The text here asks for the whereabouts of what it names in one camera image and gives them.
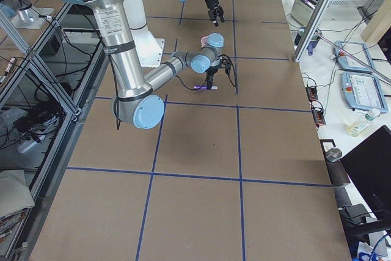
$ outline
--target water bottle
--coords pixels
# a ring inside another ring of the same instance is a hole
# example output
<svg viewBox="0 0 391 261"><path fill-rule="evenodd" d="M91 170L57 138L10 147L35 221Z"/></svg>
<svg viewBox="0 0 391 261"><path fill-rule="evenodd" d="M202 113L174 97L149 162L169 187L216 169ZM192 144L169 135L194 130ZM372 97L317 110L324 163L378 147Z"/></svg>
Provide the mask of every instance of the water bottle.
<svg viewBox="0 0 391 261"><path fill-rule="evenodd" d="M359 133L364 131L364 129L366 129L379 115L380 110L378 110L377 108L372 108L368 111L368 113L366 113L359 120L357 120L350 127L348 127L348 133L353 137L357 137Z"/></svg>

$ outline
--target monitor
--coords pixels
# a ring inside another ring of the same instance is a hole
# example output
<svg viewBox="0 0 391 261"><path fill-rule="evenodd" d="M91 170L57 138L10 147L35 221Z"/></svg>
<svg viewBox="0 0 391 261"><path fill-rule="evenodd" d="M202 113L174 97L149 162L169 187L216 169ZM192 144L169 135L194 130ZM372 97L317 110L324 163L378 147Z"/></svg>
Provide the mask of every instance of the monitor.
<svg viewBox="0 0 391 261"><path fill-rule="evenodd" d="M346 154L341 159L341 162L361 196L376 215L376 218L381 220L378 225L378 230L387 230L390 232L390 129L383 125L356 148Z"/></svg>

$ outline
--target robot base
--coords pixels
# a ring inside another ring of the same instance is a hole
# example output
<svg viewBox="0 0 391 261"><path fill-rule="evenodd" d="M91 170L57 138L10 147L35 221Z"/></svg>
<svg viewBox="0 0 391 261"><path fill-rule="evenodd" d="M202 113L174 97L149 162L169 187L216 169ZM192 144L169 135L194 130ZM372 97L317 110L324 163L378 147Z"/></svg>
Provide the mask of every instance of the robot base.
<svg viewBox="0 0 391 261"><path fill-rule="evenodd" d="M155 38L157 44L161 48L158 51L149 52L148 56L143 56L139 54L139 59L142 67L158 67L161 63L161 59L163 57L163 50L164 50L164 39Z"/></svg>
<svg viewBox="0 0 391 261"><path fill-rule="evenodd" d="M35 8L36 11L39 12L40 15L50 15L54 12L54 9L47 9L47 8ZM11 23L17 28L17 29L40 29L46 21L43 18L37 19L33 23L25 23L21 20L19 15L15 15L15 17L12 19Z"/></svg>

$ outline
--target table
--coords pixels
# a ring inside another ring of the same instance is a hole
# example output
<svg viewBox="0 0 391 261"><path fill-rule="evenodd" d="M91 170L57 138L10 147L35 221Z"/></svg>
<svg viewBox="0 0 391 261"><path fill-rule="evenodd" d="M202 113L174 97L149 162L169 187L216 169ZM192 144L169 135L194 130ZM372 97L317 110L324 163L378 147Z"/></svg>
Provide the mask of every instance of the table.
<svg viewBox="0 0 391 261"><path fill-rule="evenodd" d="M144 4L165 57L221 33L238 93L175 79L158 127L116 131L108 71L30 260L350 260L281 1L223 0L218 28L203 0Z"/></svg>
<svg viewBox="0 0 391 261"><path fill-rule="evenodd" d="M290 23L291 36L294 39L296 36L296 26L300 25L289 15L293 2L294 0L282 0L287 20ZM344 32L331 32L327 30L341 31L353 28L361 20L362 17L355 7L330 7L326 10L319 28L324 30L323 35L326 38L334 42L336 40L344 40L350 30ZM358 26L350 40L353 42L363 42L360 34L365 27L365 23ZM377 44L368 43L367 46L369 47L372 58L385 59ZM335 62L330 59L332 54L332 47L327 43L320 41L318 46L314 49L313 56L303 55L300 61L301 72L308 74L318 85L329 84L333 71L339 68L338 65L334 67ZM376 61L374 61L374 63L375 67L381 73L388 77L391 76L391 66L389 63ZM318 87L319 100L323 105L327 106L325 117L327 125L320 127L318 136L320 139L333 139L337 147L342 150L343 154L347 154L382 125L387 125L391 128L391 113L383 114L378 117L373 124L358 135L358 137L354 138L348 135L346 128L358 119L362 113L357 111L353 112L347 107L342 94L340 75L341 72L335 73L335 79L331 84L330 89L328 89L328 87ZM381 83L381 87L384 94L391 94L391 86ZM390 108L391 99L386 97L386 102ZM345 188L353 205L364 204L367 210L371 211L353 184L349 184Z"/></svg>

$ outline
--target blue tape line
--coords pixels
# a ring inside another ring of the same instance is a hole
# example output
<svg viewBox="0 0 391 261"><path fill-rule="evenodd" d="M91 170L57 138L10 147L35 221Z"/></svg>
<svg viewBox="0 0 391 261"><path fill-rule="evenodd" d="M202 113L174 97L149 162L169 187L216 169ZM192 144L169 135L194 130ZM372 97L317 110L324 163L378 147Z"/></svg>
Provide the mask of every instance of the blue tape line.
<svg viewBox="0 0 391 261"><path fill-rule="evenodd" d="M288 186L313 186L316 188L333 188L332 185L326 185L322 183L299 183L299 182L281 182L278 180L254 180L249 178L242 179L244 183L272 183L275 185L288 185Z"/></svg>
<svg viewBox="0 0 391 261"><path fill-rule="evenodd" d="M261 23L265 23L265 24L287 24L287 22L283 22L283 21L261 21Z"/></svg>
<svg viewBox="0 0 391 261"><path fill-rule="evenodd" d="M105 99L105 100L111 100L111 98L110 98L110 97L98 97L98 96L96 96L96 97L95 97L95 99Z"/></svg>
<svg viewBox="0 0 391 261"><path fill-rule="evenodd" d="M189 21L210 21L208 18L177 18L177 17L161 17L159 15L149 15L146 16L146 18L166 18L168 20L189 20Z"/></svg>
<svg viewBox="0 0 391 261"><path fill-rule="evenodd" d="M98 171L98 172L112 172L116 174L141 174L141 175L156 175L160 177L183 177L183 178L197 178L201 180L222 180L230 182L244 182L244 183L267 183L273 185L289 185L289 186L313 186L315 188L332 188L332 185L325 185L321 183L299 183L299 182L282 182L275 180L256 180L253 178L234 178L234 177L212 177L208 175L191 175L191 174L166 174L163 172L147 172L147 171L126 171L122 169L105 169L92 167L67 167L67 169L77 171Z"/></svg>
<svg viewBox="0 0 391 261"><path fill-rule="evenodd" d="M178 48L178 38L175 40L174 52L176 52L177 48Z"/></svg>
<svg viewBox="0 0 391 261"><path fill-rule="evenodd" d="M289 61L289 58L276 58L276 57L242 57L238 56L237 59L259 59L263 61Z"/></svg>
<svg viewBox="0 0 391 261"><path fill-rule="evenodd" d="M182 178L197 178L201 180L224 180L229 182L240 182L240 179L234 177L212 177L209 175L191 175L191 174L165 174L163 172L155 172L154 175L161 177L182 177Z"/></svg>
<svg viewBox="0 0 391 261"><path fill-rule="evenodd" d="M68 166L67 169L74 171L99 171L99 172L113 172L116 174L142 174L142 175L150 175L150 172L147 171L125 171L121 169L106 169L106 168L93 168L93 167L73 167Z"/></svg>
<svg viewBox="0 0 391 261"><path fill-rule="evenodd" d="M236 106L236 124L238 128L238 162L239 162L239 188L240 188L240 217L242 229L242 260L246 261L246 235L244 226L244 204L243 204L243 174L242 174L242 155L241 155L241 139L240 139L240 117L239 107Z"/></svg>
<svg viewBox="0 0 391 261"><path fill-rule="evenodd" d="M271 111L288 111L288 112L306 112L306 113L311 113L310 110L288 109L288 108L270 108L270 107L261 107L261 106L240 106L240 105L233 106L233 105L187 103L187 102L174 102L174 101L167 102L167 104L191 105L191 106L208 106L208 107L226 107L226 108L239 108L239 109L262 109L262 110L271 110Z"/></svg>
<svg viewBox="0 0 391 261"><path fill-rule="evenodd" d="M164 116L166 115L166 104L167 104L167 99L168 99L168 95L166 95L166 99L164 100L164 114L163 114L162 119L161 119L161 122L160 122L158 141L157 141L157 143L156 143L155 157L153 158L153 165L152 165L151 177L150 177L149 185L148 185L147 200L145 201L144 215L143 215L143 217L142 217L141 230L140 230L140 236L139 236L139 243L138 243L138 245L137 245L136 261L138 261L138 260L139 260L139 257L140 257L140 250L141 250L142 237L143 237L143 235L144 235L145 221L146 221L146 219L147 219L147 211L148 211L148 206L149 206L149 199L150 199L151 190L152 190L153 176L154 176L154 172L155 172L156 160L157 160L157 157L158 157L158 151L159 151L161 133L162 133L163 123L164 123Z"/></svg>
<svg viewBox="0 0 391 261"><path fill-rule="evenodd" d="M236 26L235 26L236 20L235 20L235 2L234 2L234 0L232 0L232 20L233 20L232 27L233 27L233 55L234 55L233 58L236 63L236 57L237 57L237 53L236 53ZM236 85L235 93L239 94L239 84L238 84L238 78L237 78L239 70L238 70L238 67L234 68L234 70L235 69L236 69L236 75L234 77L235 85Z"/></svg>
<svg viewBox="0 0 391 261"><path fill-rule="evenodd" d="M187 102L174 102L170 101L167 104L175 104L175 105L191 105L191 106L210 106L210 107L228 107L228 108L236 108L233 105L219 105L219 104L198 104L198 103L187 103Z"/></svg>

